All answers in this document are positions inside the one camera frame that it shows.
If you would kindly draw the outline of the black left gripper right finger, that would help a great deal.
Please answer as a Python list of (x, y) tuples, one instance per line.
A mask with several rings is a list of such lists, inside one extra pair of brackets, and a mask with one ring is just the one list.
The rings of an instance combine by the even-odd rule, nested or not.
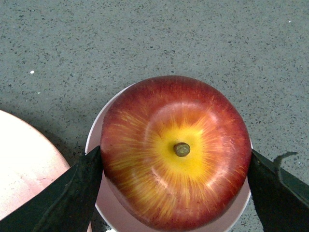
[(265, 232), (309, 230), (309, 186), (281, 167), (286, 152), (273, 161), (252, 151), (249, 187), (257, 215)]

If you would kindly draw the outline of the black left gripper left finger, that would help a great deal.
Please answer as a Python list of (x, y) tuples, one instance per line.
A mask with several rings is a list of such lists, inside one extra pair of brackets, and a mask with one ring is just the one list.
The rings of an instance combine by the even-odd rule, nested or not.
[(103, 175), (100, 147), (0, 221), (2, 232), (85, 232)]

